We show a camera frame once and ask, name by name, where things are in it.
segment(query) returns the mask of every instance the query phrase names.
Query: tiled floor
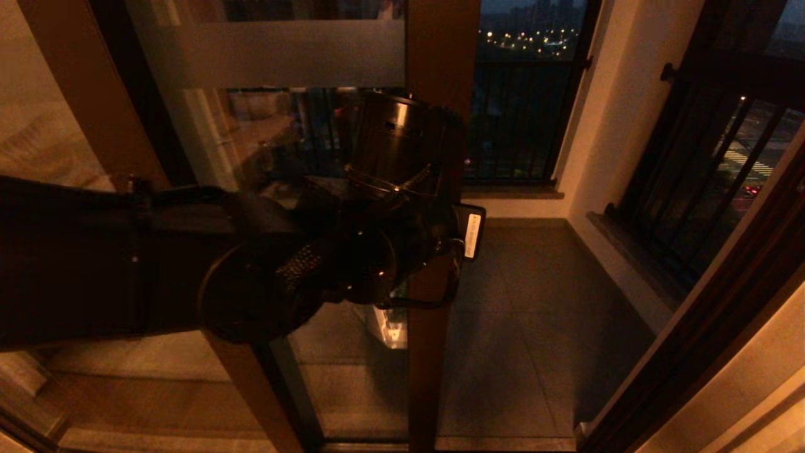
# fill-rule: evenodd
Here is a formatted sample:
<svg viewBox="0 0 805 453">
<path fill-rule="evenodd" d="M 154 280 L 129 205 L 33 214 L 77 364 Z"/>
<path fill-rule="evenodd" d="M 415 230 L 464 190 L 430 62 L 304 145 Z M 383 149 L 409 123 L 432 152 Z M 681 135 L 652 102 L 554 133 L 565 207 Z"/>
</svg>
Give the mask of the tiled floor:
<svg viewBox="0 0 805 453">
<path fill-rule="evenodd" d="M 288 337 L 327 438 L 404 440 L 408 355 L 373 337 L 363 306 L 324 304 Z"/>
<path fill-rule="evenodd" d="M 451 314 L 437 446 L 571 450 L 574 424 L 595 417 L 653 335 L 565 221 L 492 219 L 481 247 Z M 327 437 L 405 439 L 407 352 L 373 337 L 361 310 L 327 304 L 289 341 Z M 197 333 L 78 347 L 50 365 L 60 378 L 41 397 L 74 406 L 74 422 L 137 414 L 143 430 L 258 431 Z M 174 400 L 195 414 L 162 419 Z"/>
<path fill-rule="evenodd" d="M 489 223 L 449 327 L 440 436 L 571 438 L 654 339 L 565 221 Z"/>
</svg>

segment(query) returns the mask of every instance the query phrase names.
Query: barcode sticker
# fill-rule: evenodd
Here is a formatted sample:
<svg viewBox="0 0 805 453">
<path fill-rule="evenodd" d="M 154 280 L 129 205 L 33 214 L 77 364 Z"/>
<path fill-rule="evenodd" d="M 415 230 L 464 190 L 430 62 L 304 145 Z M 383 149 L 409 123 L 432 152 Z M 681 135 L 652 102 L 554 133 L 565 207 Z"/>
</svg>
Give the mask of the barcode sticker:
<svg viewBox="0 0 805 453">
<path fill-rule="evenodd" d="M 478 240 L 478 231 L 481 229 L 481 216 L 470 214 L 467 219 L 467 234 L 464 236 L 464 256 L 475 257 L 475 246 Z"/>
</svg>

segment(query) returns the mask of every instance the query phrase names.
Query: window sill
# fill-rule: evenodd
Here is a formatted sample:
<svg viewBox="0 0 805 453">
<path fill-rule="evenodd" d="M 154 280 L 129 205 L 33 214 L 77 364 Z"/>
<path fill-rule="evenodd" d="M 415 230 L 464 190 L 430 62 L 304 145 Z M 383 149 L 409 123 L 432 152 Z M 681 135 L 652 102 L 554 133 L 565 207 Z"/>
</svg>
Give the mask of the window sill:
<svg viewBox="0 0 805 453">
<path fill-rule="evenodd" d="M 554 187 L 547 185 L 471 185 L 464 187 L 461 197 L 465 200 L 477 200 L 479 198 L 561 200 L 564 198 L 564 193 L 557 192 Z"/>
<path fill-rule="evenodd" d="M 587 213 L 587 219 L 632 265 L 642 279 L 657 293 L 663 303 L 676 311 L 687 291 L 649 255 L 620 225 L 606 214 Z"/>
</svg>

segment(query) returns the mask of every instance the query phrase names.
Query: robotic arm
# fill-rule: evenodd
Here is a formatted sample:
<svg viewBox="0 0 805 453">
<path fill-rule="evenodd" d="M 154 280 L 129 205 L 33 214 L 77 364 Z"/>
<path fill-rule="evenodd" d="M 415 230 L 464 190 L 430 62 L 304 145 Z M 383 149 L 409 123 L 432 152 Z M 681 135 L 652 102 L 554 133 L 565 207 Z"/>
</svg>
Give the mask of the robotic arm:
<svg viewBox="0 0 805 453">
<path fill-rule="evenodd" d="M 346 178 L 308 177 L 292 210 L 192 187 L 127 195 L 0 178 L 0 350 L 205 327 L 233 342 L 290 334 L 324 303 L 436 308 L 477 256 L 485 212 L 452 205 L 450 112 L 365 96 Z M 393 297 L 449 255 L 438 301 Z"/>
</svg>

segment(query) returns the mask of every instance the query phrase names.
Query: dark sky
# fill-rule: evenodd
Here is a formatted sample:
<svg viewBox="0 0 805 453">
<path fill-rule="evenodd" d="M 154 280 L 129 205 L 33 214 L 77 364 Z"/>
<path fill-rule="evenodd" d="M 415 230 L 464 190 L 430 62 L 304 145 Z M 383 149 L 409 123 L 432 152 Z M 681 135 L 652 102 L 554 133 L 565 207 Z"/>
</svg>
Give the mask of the dark sky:
<svg viewBox="0 0 805 453">
<path fill-rule="evenodd" d="M 586 0 L 573 0 L 573 6 L 584 5 L 585 1 Z M 481 0 L 481 14 L 493 15 L 508 13 L 512 8 L 533 5 L 534 3 L 535 0 Z"/>
</svg>

